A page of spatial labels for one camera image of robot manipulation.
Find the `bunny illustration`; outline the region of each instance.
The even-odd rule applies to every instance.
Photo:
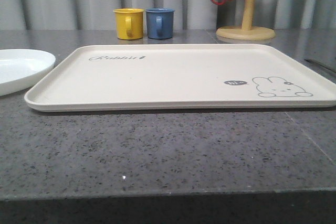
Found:
[[[311,97],[313,94],[281,77],[255,77],[260,97]]]

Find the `tray rim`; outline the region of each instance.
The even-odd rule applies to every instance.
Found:
[[[335,100],[314,100],[314,101],[291,101],[291,105],[285,105],[286,100],[282,101],[265,101],[265,100],[253,100],[253,101],[246,101],[246,100],[235,100],[235,101],[225,101],[225,100],[208,100],[208,101],[158,101],[158,102],[113,102],[113,103],[68,103],[66,106],[72,106],[73,109],[60,109],[57,107],[65,106],[64,104],[58,103],[39,103],[35,102],[34,100],[30,99],[29,96],[38,89],[40,85],[44,83],[44,80],[48,79],[50,76],[57,74],[58,69],[62,68],[63,65],[66,65],[69,61],[75,60],[76,58],[73,57],[75,54],[79,54],[81,51],[87,51],[94,48],[99,48],[99,50],[111,50],[111,49],[124,49],[124,50],[167,50],[167,49],[195,49],[193,47],[213,47],[215,48],[227,48],[227,49],[242,49],[241,47],[248,47],[248,49],[264,49],[267,51],[276,52],[277,57],[282,57],[286,61],[286,63],[293,63],[295,67],[299,67],[300,71],[304,71],[307,74],[312,74],[314,77],[320,78],[324,80],[324,85],[328,85],[334,88],[336,92],[336,84],[327,78],[321,76],[320,74],[316,73],[315,71],[309,69],[302,63],[296,61],[295,59],[289,57],[285,53],[281,52],[280,50],[269,46],[269,45],[262,45],[262,44],[132,44],[132,45],[88,45],[83,46],[75,49],[69,56],[67,56],[60,64],[58,64],[54,69],[45,75],[38,83],[36,83],[31,89],[29,89],[26,94],[24,95],[24,100],[29,107],[32,109],[42,111],[42,112],[73,112],[73,111],[113,111],[113,110],[160,110],[160,109],[207,109],[207,108],[325,108],[325,107],[332,107],[336,106],[336,95]],[[243,103],[244,105],[220,105],[217,103]],[[157,104],[156,106],[144,106],[145,104]]]

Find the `plate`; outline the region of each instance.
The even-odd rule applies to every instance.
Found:
[[[53,67],[55,56],[32,49],[0,50],[0,95],[35,85]]]
[[[86,46],[25,95],[40,111],[336,105],[336,85],[273,47]]]

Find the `gray speckled countertop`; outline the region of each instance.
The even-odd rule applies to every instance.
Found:
[[[334,57],[336,30],[277,30],[303,62]],[[214,31],[122,41],[114,31],[0,31],[0,49],[222,43]],[[305,63],[326,78],[331,72]],[[0,97],[0,200],[336,189],[336,110],[216,109],[42,113],[27,90]]]

